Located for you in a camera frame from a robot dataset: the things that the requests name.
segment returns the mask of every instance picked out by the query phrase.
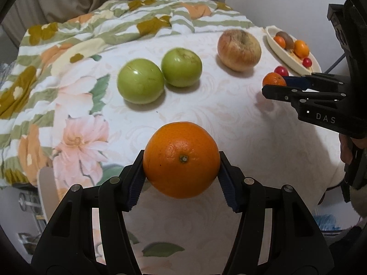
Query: green leaf pattern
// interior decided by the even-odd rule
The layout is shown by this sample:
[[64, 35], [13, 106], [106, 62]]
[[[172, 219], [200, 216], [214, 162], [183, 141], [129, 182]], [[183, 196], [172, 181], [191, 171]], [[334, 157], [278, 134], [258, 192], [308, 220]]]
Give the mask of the green leaf pattern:
[[91, 114], [97, 113], [102, 111], [102, 108], [106, 105], [102, 98], [106, 94], [106, 89], [108, 87], [108, 82], [110, 80], [110, 75], [107, 74], [97, 80], [97, 83], [95, 84], [94, 88], [90, 91], [92, 94], [92, 100], [93, 100], [93, 107], [90, 111]]
[[96, 184], [96, 186], [102, 185], [104, 182], [106, 182], [108, 179], [110, 179], [114, 176], [119, 176], [121, 174], [123, 168], [124, 167], [121, 166], [121, 165], [103, 166], [102, 167], [102, 171], [103, 171], [102, 178]]
[[92, 58], [94, 61], [98, 62], [99, 60], [102, 59], [102, 56], [100, 56], [100, 55], [93, 55], [93, 56], [90, 56], [89, 58]]
[[133, 235], [133, 233], [127, 231], [127, 235], [129, 236], [131, 244], [135, 245], [140, 243], [139, 240]]
[[168, 257], [185, 249], [173, 243], [156, 242], [146, 246], [142, 252], [143, 256]]

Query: white ceramic dish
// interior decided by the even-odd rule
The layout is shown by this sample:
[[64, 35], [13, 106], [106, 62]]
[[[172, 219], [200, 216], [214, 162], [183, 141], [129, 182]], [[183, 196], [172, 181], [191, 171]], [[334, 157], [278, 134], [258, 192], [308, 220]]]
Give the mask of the white ceramic dish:
[[302, 65], [302, 62], [298, 62], [295, 58], [293, 58], [288, 51], [285, 49], [282, 49], [273, 39], [275, 35], [279, 31], [283, 31], [279, 29], [276, 26], [268, 26], [266, 27], [266, 33], [267, 33], [267, 42], [269, 43], [271, 49], [277, 54], [277, 56], [285, 63], [287, 64], [291, 69], [293, 69], [295, 72], [299, 73], [300, 75], [309, 75], [312, 72], [322, 72], [321, 67], [319, 63], [317, 62], [316, 58], [313, 56], [312, 53], [308, 56], [312, 61], [312, 66], [310, 69], [307, 69]]

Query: floral tablecloth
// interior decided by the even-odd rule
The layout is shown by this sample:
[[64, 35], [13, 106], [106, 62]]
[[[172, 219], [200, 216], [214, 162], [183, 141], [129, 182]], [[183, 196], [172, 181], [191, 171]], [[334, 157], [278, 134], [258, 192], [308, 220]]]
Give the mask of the floral tablecloth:
[[[52, 166], [61, 199], [75, 183], [90, 187], [118, 175], [162, 125], [191, 121], [246, 176], [272, 187], [290, 184], [314, 208], [337, 171], [337, 134], [298, 121], [289, 103], [264, 99], [261, 81], [280, 62], [264, 29], [252, 25], [213, 1], [138, 0], [108, 2], [65, 24], [29, 29], [1, 88], [3, 185], [35, 185], [39, 170]], [[234, 27], [247, 29], [262, 47], [259, 64], [245, 73], [217, 57], [220, 31]], [[200, 82], [167, 86], [148, 105], [124, 101], [116, 87], [121, 67], [134, 58], [160, 66], [173, 47], [200, 56]], [[97, 216], [94, 242], [103, 262]], [[166, 197], [146, 182], [137, 206], [124, 216], [142, 272], [161, 275], [220, 274], [240, 218], [227, 207], [218, 181], [186, 200]], [[259, 263], [267, 259], [269, 234], [267, 219]]]
[[[221, 33], [127, 43], [100, 53], [98, 63], [87, 59], [69, 69], [65, 79], [93, 77], [97, 79], [92, 79], [93, 83], [106, 82], [106, 92], [100, 114], [68, 119], [66, 126], [53, 134], [60, 142], [54, 158], [60, 196], [76, 182], [88, 187], [119, 174], [162, 125], [192, 121], [213, 136], [219, 149], [246, 176], [272, 187], [293, 185], [307, 206], [314, 208], [337, 170], [338, 136], [298, 121], [289, 103], [263, 98], [261, 80], [279, 62], [269, 50], [264, 29], [253, 27], [248, 31], [260, 41], [262, 58], [253, 70], [243, 74], [228, 70], [218, 60]], [[186, 89], [166, 87], [165, 93], [148, 105], [124, 101], [116, 88], [121, 65], [134, 58], [147, 58], [159, 65], [172, 47], [189, 48], [201, 57], [200, 82]], [[73, 149], [81, 141], [83, 149]], [[67, 164], [76, 156], [81, 168]], [[142, 272], [197, 275], [223, 270], [240, 216], [227, 207], [218, 181], [200, 196], [186, 200], [166, 197], [147, 182], [137, 206], [124, 218]], [[267, 259], [269, 220], [260, 263]], [[103, 262], [97, 214], [94, 233], [98, 260]]]

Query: red fruit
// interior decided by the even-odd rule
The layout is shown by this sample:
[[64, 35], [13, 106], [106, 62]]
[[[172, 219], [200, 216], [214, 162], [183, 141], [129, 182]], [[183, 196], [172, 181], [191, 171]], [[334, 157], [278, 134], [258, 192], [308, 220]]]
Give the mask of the red fruit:
[[279, 75], [281, 75], [283, 77], [288, 77], [289, 76], [288, 70], [283, 66], [278, 66], [277, 68], [274, 69], [274, 72], [278, 73]]
[[303, 66], [310, 68], [312, 66], [312, 61], [310, 58], [304, 58], [302, 61]]

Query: orange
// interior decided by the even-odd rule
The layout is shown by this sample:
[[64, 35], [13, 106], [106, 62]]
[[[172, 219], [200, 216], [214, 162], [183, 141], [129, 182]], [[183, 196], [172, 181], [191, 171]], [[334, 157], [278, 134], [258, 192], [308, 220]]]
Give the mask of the orange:
[[308, 48], [308, 45], [306, 44], [306, 42], [302, 40], [296, 40], [294, 42], [293, 52], [297, 55], [297, 57], [303, 59], [309, 56], [310, 49]]
[[173, 198], [191, 198], [216, 178], [221, 160], [214, 139], [199, 125], [175, 122], [151, 137], [143, 156], [149, 182]]
[[283, 37], [281, 37], [281, 36], [275, 36], [275, 37], [274, 37], [274, 40], [275, 40], [275, 42], [276, 42], [277, 44], [279, 44], [279, 45], [280, 45], [280, 47], [281, 47], [282, 49], [285, 49], [285, 48], [286, 48], [286, 41], [284, 40], [284, 38], [283, 38]]
[[265, 85], [286, 86], [287, 83], [280, 74], [271, 72], [268, 73], [262, 80], [262, 86], [264, 87]]

